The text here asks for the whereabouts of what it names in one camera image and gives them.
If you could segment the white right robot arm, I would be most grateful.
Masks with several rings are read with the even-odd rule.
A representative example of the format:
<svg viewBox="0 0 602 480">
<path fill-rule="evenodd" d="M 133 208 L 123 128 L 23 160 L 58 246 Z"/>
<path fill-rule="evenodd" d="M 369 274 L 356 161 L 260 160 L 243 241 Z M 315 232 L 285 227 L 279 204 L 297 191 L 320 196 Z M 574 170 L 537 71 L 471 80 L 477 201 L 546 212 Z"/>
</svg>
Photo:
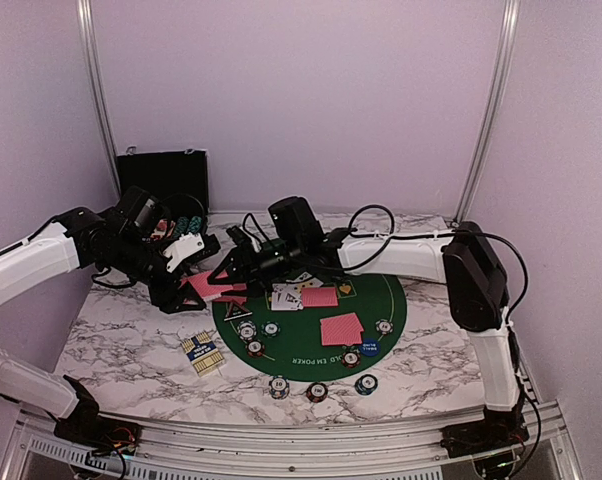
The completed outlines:
<svg viewBox="0 0 602 480">
<path fill-rule="evenodd" d="M 397 234 L 394 223 L 385 233 L 361 233 L 353 222 L 326 232 L 299 196 L 274 203 L 268 212 L 277 240 L 256 248 L 242 228 L 227 229 L 235 246 L 210 273 L 211 284 L 243 284 L 243 295 L 252 297 L 300 268 L 336 279 L 381 275 L 441 283 L 452 319 L 475 349 L 485 399 L 483 419 L 445 428 L 446 441 L 476 433 L 483 446 L 496 448 L 525 433 L 522 409 L 528 398 L 517 377 L 519 350 L 509 325 L 516 306 L 509 300 L 505 268 L 490 245 L 495 235 L 474 222 L 412 235 Z"/>
</svg>

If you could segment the teal 50 chip stack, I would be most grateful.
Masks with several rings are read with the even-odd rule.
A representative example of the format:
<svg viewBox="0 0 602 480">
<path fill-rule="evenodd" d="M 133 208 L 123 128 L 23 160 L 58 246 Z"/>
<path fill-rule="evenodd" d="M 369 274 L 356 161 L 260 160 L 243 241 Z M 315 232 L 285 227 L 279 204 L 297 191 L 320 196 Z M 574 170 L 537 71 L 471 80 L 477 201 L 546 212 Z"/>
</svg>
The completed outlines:
<svg viewBox="0 0 602 480">
<path fill-rule="evenodd" d="M 378 379 L 372 374 L 360 376 L 354 384 L 355 391 L 362 396 L 369 396 L 378 388 Z"/>
</svg>

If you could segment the brown 100 chips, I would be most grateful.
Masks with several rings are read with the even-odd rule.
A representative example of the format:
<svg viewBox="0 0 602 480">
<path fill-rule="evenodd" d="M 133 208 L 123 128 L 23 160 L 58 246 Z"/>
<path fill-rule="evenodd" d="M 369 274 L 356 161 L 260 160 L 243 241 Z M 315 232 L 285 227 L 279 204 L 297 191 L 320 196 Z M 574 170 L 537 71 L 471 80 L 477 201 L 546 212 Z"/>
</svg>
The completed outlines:
<svg viewBox="0 0 602 480">
<path fill-rule="evenodd" d="M 260 340 L 252 340 L 246 344 L 246 352 L 250 357 L 261 357 L 265 353 L 265 345 Z"/>
</svg>

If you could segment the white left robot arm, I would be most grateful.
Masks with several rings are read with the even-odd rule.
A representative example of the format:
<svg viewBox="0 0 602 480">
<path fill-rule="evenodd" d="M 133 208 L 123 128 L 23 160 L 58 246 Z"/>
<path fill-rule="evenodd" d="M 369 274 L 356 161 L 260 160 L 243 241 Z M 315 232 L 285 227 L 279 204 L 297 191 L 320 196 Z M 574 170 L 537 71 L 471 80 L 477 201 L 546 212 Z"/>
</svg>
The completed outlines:
<svg viewBox="0 0 602 480">
<path fill-rule="evenodd" d="M 152 235 L 172 214 L 140 188 L 102 211 L 76 207 L 0 248 L 0 398 L 52 417 L 59 434 L 87 445 L 132 430 L 108 420 L 82 383 L 55 371 L 91 274 L 121 273 L 122 286 L 143 286 L 164 314 L 202 305 L 184 283 L 207 254 L 201 232 Z"/>
</svg>

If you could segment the blue small blind button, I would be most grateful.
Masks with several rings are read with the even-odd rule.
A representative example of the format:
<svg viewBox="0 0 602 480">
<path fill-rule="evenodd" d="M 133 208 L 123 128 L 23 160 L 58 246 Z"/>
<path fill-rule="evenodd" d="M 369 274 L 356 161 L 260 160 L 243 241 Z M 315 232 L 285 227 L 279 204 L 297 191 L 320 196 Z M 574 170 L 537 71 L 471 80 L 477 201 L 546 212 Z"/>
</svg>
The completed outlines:
<svg viewBox="0 0 602 480">
<path fill-rule="evenodd" d="M 380 344 L 374 339 L 364 339 L 359 345 L 358 350 L 363 356 L 375 357 L 380 354 Z"/>
</svg>

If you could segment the red card being dealt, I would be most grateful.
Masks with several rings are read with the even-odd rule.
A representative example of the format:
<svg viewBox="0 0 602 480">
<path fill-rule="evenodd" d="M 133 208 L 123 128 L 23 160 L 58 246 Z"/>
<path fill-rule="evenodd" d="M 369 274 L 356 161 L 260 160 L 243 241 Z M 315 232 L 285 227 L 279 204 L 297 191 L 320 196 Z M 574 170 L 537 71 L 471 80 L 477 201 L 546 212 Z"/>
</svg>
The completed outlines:
<svg viewBox="0 0 602 480">
<path fill-rule="evenodd" d="M 358 327 L 362 330 L 362 332 L 365 330 L 356 313 L 347 313 L 338 316 L 323 318 L 320 320 L 320 325 Z"/>
</svg>

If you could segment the blue white chip mat edge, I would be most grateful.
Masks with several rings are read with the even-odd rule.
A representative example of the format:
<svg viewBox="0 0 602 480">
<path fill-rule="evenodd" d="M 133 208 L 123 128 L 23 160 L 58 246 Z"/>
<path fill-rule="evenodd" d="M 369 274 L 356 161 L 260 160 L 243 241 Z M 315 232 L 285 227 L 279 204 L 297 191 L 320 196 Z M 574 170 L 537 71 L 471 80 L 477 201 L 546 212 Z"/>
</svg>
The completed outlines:
<svg viewBox="0 0 602 480">
<path fill-rule="evenodd" d="M 381 335 L 389 335 L 394 330 L 393 323 L 391 321 L 384 320 L 384 319 L 378 320 L 375 323 L 375 328 L 376 328 L 377 332 Z"/>
</svg>

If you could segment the red card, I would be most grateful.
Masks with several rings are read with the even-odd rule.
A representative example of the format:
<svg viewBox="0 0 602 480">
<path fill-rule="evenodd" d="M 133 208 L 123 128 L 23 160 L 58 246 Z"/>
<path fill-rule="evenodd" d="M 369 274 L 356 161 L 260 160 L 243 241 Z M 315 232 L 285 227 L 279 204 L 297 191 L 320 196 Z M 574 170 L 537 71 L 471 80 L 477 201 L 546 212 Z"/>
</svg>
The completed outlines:
<svg viewBox="0 0 602 480">
<path fill-rule="evenodd" d="M 321 326 L 322 346 L 353 346 L 361 343 L 362 330 L 358 327 Z"/>
</svg>

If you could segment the red backed card deck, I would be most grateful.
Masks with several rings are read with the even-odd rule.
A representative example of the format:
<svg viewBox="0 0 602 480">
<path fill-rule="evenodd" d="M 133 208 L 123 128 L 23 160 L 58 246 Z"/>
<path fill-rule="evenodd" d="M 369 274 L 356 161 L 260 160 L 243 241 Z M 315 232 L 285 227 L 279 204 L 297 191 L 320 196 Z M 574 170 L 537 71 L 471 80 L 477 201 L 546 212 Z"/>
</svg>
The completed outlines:
<svg viewBox="0 0 602 480">
<path fill-rule="evenodd" d="M 211 274 L 212 271 L 206 271 L 189 276 L 181 281 L 181 286 L 192 286 L 204 301 L 215 300 L 233 289 L 231 284 L 210 284 L 208 279 Z"/>
</svg>

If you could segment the teal 50 chips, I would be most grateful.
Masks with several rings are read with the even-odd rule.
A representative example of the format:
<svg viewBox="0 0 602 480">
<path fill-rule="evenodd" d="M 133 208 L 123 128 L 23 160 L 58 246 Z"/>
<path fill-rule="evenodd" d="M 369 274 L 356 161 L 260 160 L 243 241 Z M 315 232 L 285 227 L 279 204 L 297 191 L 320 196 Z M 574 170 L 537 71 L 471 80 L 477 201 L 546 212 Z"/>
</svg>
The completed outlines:
<svg viewBox="0 0 602 480">
<path fill-rule="evenodd" d="M 275 321 L 269 321 L 262 325 L 262 332 L 266 337 L 276 337 L 281 332 L 280 325 Z"/>
</svg>

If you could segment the blue tan chips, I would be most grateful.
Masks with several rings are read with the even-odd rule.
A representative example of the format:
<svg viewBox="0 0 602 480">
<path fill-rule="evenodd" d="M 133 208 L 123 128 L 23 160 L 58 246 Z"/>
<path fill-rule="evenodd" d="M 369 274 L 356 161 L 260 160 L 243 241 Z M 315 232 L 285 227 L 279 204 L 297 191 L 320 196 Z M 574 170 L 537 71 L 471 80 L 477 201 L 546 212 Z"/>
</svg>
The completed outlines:
<svg viewBox="0 0 602 480">
<path fill-rule="evenodd" d="M 242 341 L 249 342 L 257 336 L 258 329 L 252 321 L 243 321 L 237 326 L 237 334 Z"/>
</svg>

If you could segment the king of diamonds card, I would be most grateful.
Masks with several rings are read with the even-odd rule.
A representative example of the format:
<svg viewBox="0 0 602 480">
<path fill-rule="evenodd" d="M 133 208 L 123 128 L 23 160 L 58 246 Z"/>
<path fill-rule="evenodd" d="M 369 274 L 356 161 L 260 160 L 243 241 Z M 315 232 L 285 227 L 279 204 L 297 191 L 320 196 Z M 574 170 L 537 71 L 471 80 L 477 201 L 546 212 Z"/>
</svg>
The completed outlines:
<svg viewBox="0 0 602 480">
<path fill-rule="evenodd" d="M 289 289 L 286 284 L 274 283 L 272 285 L 271 309 L 273 311 L 286 311 L 290 308 L 288 293 Z"/>
</svg>

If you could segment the blue tan 10 chip stack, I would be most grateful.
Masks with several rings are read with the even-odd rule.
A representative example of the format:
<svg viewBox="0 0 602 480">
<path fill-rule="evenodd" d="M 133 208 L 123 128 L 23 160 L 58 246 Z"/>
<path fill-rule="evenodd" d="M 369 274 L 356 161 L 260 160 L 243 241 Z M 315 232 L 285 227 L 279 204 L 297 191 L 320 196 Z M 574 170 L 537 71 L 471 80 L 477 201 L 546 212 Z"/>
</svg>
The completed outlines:
<svg viewBox="0 0 602 480">
<path fill-rule="evenodd" d="M 269 381 L 269 393 L 273 399 L 284 399 L 289 395 L 289 392 L 290 383 L 285 377 L 277 375 Z"/>
</svg>

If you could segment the brown 100 chip stack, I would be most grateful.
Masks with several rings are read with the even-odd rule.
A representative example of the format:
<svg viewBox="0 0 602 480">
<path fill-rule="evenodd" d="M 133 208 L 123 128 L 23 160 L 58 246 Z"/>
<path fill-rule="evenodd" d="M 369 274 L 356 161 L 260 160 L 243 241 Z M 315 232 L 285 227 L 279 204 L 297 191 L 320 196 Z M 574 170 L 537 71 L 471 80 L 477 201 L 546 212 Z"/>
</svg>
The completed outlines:
<svg viewBox="0 0 602 480">
<path fill-rule="evenodd" d="M 328 387 L 323 382 L 313 382 L 306 389 L 306 397 L 312 403 L 320 403 L 328 396 Z"/>
</svg>

